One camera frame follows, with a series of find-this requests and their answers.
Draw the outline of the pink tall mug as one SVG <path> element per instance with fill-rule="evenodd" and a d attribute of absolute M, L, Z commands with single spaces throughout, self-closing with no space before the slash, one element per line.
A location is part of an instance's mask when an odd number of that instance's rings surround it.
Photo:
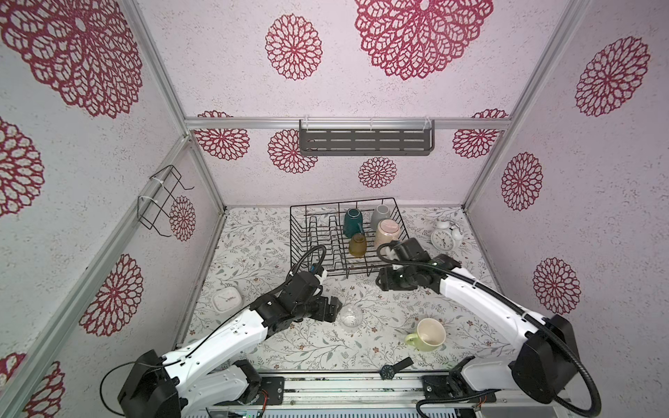
<path fill-rule="evenodd" d="M 378 249 L 383 244 L 399 240 L 401 228 L 393 219 L 384 219 L 377 224 L 374 248 Z"/>

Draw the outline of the clear glass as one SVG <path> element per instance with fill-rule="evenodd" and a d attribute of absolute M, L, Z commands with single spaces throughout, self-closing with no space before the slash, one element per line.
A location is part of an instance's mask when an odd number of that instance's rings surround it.
<path fill-rule="evenodd" d="M 363 311 L 356 305 L 345 305 L 338 313 L 337 320 L 342 327 L 357 330 L 364 322 Z"/>

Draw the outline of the amber textured glass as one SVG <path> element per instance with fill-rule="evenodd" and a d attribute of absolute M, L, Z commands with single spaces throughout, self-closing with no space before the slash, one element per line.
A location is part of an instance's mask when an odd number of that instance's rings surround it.
<path fill-rule="evenodd" d="M 348 245 L 348 252 L 354 258 L 363 258 L 367 252 L 367 239 L 363 233 L 354 234 Z"/>

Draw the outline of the grey mug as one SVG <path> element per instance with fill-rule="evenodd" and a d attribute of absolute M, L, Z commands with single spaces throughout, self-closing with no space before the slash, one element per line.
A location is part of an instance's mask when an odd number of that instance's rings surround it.
<path fill-rule="evenodd" d="M 370 219 L 370 228 L 375 232 L 378 228 L 378 225 L 383 222 L 385 219 L 390 218 L 390 208 L 387 205 L 378 205 L 372 212 Z"/>

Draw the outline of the light green mug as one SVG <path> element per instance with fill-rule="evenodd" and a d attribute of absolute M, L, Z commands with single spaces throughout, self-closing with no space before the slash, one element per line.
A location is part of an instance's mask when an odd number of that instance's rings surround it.
<path fill-rule="evenodd" d="M 404 342 L 411 348 L 421 352 L 432 352 L 444 345 L 447 333 L 436 319 L 425 318 L 416 325 L 416 331 L 405 337 Z"/>

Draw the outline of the black wire dish rack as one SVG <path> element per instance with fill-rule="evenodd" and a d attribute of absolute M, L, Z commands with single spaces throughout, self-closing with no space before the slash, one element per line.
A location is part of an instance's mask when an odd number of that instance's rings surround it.
<path fill-rule="evenodd" d="M 400 239 L 409 238 L 402 212 L 393 198 L 345 200 L 328 203 L 293 205 L 289 207 L 290 263 L 294 265 L 311 247 L 323 245 L 327 249 L 323 263 L 330 274 L 348 277 L 378 272 L 383 262 L 374 249 L 376 230 L 371 226 L 371 216 L 376 207 L 390 209 L 390 219 L 400 226 Z M 363 231 L 367 240 L 367 252 L 362 258 L 349 253 L 350 238 L 344 234 L 345 215 L 350 209 L 362 214 Z"/>

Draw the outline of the teal mug cream inside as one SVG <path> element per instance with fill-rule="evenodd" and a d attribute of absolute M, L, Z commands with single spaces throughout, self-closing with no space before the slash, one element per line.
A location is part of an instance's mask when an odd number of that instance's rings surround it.
<path fill-rule="evenodd" d="M 357 208 L 350 208 L 344 215 L 344 235 L 351 239 L 356 234 L 364 234 L 362 212 Z"/>

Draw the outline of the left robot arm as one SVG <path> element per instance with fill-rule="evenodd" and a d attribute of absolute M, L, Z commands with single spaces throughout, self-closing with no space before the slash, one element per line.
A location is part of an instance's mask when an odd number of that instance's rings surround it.
<path fill-rule="evenodd" d="M 181 417 L 220 402 L 261 399 L 258 371 L 239 355 L 303 319 L 334 322 L 343 305 L 322 293 L 321 266 L 290 273 L 278 294 L 263 294 L 209 336 L 134 362 L 118 394 L 126 417 Z"/>

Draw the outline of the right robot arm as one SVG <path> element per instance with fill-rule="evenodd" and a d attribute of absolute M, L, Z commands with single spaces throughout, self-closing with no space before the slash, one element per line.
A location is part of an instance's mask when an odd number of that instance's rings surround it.
<path fill-rule="evenodd" d="M 566 319 L 547 318 L 520 306 L 449 255 L 430 256 L 415 239 L 381 244 L 376 253 L 385 264 L 376 280 L 381 290 L 429 289 L 477 315 L 512 346 L 512 356 L 461 362 L 456 372 L 467 388 L 520 390 L 549 404 L 578 375 L 578 348 Z"/>

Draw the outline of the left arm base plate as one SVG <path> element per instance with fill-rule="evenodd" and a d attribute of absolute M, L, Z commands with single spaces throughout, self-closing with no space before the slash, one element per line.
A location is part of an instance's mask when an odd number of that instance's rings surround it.
<path fill-rule="evenodd" d="M 253 404 L 278 406 L 283 404 L 286 379 L 283 376 L 263 376 Z"/>

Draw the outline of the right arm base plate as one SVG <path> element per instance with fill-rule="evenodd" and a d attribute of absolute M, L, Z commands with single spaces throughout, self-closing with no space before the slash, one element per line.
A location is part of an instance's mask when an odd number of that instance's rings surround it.
<path fill-rule="evenodd" d="M 480 402 L 492 396 L 496 400 L 498 389 L 474 389 L 463 377 L 463 368 L 475 359 L 474 356 L 465 357 L 453 369 L 441 374 L 425 374 L 421 377 L 423 385 L 423 404 Z"/>

